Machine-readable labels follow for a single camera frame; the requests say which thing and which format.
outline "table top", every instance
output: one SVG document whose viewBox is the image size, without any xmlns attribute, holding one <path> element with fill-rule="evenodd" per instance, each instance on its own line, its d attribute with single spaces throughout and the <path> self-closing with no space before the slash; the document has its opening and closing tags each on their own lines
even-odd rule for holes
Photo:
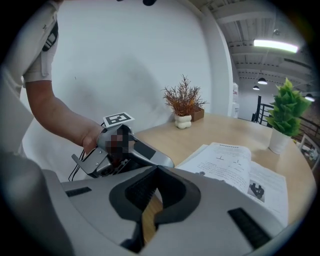
<svg viewBox="0 0 320 256">
<path fill-rule="evenodd" d="M 288 223 L 291 224 L 308 210 L 316 192 L 316 182 L 292 140 L 280 155 L 268 149 L 271 133 L 271 128 L 258 123 L 206 113 L 190 128 L 180 130 L 170 122 L 138 132 L 136 136 L 169 156 L 175 166 L 203 144 L 216 142 L 249 148 L 252 161 L 285 176 Z"/>
</svg>

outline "printed image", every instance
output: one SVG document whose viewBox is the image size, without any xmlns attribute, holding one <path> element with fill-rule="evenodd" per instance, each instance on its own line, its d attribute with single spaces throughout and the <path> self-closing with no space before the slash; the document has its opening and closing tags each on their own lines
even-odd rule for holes
<svg viewBox="0 0 320 256">
<path fill-rule="evenodd" d="M 132 116 L 128 115 L 126 112 L 106 116 L 103 118 L 105 127 L 111 128 L 122 123 L 135 120 Z"/>
<path fill-rule="evenodd" d="M 265 188 L 254 180 L 250 180 L 248 192 L 249 195 L 265 202 Z"/>
<path fill-rule="evenodd" d="M 195 174 L 199 174 L 201 176 L 205 176 L 206 175 L 206 173 L 204 171 L 196 172 Z"/>
</svg>

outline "white pot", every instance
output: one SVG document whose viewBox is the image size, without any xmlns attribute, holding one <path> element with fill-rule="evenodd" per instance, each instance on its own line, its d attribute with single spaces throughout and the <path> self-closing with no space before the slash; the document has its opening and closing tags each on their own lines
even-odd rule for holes
<svg viewBox="0 0 320 256">
<path fill-rule="evenodd" d="M 174 120 L 175 120 L 174 125 L 179 129 L 185 129 L 191 126 L 191 115 L 185 115 L 185 116 L 175 115 Z"/>
<path fill-rule="evenodd" d="M 288 142 L 290 140 L 290 136 L 287 136 L 280 131 L 277 131 L 275 128 L 272 128 L 272 135 L 270 139 L 269 149 L 276 154 L 281 154 L 286 146 L 288 145 Z"/>
</svg>

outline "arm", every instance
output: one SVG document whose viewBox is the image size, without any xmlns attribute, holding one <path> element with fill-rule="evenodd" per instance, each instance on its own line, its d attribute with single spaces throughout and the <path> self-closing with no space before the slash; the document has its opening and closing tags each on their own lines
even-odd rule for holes
<svg viewBox="0 0 320 256">
<path fill-rule="evenodd" d="M 86 154 L 96 147 L 103 127 L 74 113 L 55 97 L 50 80 L 27 82 L 25 88 L 31 111 L 45 129 L 82 146 Z"/>
</svg>

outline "brown plant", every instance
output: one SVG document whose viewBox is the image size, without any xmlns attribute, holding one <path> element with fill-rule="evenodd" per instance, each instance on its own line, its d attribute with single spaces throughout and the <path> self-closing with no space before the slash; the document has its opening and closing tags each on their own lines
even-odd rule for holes
<svg viewBox="0 0 320 256">
<path fill-rule="evenodd" d="M 190 80 L 182 75 L 182 81 L 177 87 L 164 88 L 163 98 L 166 100 L 166 105 L 170 106 L 173 112 L 180 117 L 191 115 L 194 112 L 200 111 L 206 101 L 203 101 L 199 96 L 200 87 L 191 87 Z"/>
</svg>

